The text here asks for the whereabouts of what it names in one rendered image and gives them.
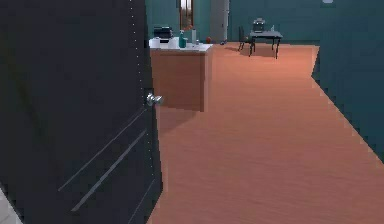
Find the black dining chair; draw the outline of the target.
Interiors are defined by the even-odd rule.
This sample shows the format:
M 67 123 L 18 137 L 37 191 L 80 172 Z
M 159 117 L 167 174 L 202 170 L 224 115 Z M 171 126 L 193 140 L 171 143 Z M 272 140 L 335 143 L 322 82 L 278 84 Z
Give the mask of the black dining chair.
M 252 54 L 254 52 L 254 32 L 251 31 L 249 34 L 245 33 L 245 30 L 242 26 L 239 27 L 239 47 L 238 50 L 241 51 L 244 49 L 244 45 L 246 43 L 249 44 L 249 54 Z

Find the dark dining table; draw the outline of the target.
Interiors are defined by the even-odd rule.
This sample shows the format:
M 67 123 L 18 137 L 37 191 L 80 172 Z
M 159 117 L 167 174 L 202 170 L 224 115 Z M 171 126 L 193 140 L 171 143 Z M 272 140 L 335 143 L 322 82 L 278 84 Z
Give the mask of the dark dining table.
M 281 39 L 283 38 L 283 35 L 280 32 L 278 32 L 278 31 L 262 31 L 262 32 L 252 31 L 249 34 L 249 37 L 250 37 L 249 55 L 252 55 L 252 53 L 255 51 L 255 41 L 257 39 L 265 39 L 265 40 L 271 40 L 272 41 L 271 49 L 275 51 L 275 58 L 278 58 L 279 45 L 280 45 Z

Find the brown counter with white top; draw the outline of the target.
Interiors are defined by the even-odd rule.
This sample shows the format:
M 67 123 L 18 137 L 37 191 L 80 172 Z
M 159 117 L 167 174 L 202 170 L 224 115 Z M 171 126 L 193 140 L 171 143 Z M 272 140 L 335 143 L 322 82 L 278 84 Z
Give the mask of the brown counter with white top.
M 159 48 L 150 47 L 154 92 L 163 106 L 205 112 L 212 79 L 212 44 L 187 43 L 179 48 L 174 37 Z

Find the silver round door knob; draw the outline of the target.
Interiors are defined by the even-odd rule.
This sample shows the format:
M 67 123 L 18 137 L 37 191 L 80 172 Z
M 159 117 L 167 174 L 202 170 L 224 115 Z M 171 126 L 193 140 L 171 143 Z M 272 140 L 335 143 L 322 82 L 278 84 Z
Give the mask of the silver round door knob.
M 164 101 L 164 98 L 160 95 L 154 95 L 149 93 L 146 98 L 146 103 L 148 106 L 161 105 Z

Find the grey room door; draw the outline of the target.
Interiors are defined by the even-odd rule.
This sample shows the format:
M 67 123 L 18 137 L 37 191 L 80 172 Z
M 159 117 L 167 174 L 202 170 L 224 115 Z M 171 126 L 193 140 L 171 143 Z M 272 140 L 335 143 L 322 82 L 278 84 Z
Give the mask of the grey room door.
M 227 41 L 230 0 L 211 0 L 210 37 L 214 43 Z

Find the black room door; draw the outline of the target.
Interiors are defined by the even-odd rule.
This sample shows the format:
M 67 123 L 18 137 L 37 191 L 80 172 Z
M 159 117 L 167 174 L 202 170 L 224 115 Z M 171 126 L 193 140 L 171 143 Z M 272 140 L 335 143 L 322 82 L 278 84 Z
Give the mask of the black room door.
M 22 224 L 147 224 L 147 31 L 145 0 L 0 0 L 0 186 Z

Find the framed wall picture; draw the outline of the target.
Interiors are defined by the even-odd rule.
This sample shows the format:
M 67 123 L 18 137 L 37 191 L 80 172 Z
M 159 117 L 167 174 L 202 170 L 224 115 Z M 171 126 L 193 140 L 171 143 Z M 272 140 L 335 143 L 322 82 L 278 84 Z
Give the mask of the framed wall picture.
M 190 30 L 193 28 L 193 0 L 179 0 L 180 7 L 180 29 Z

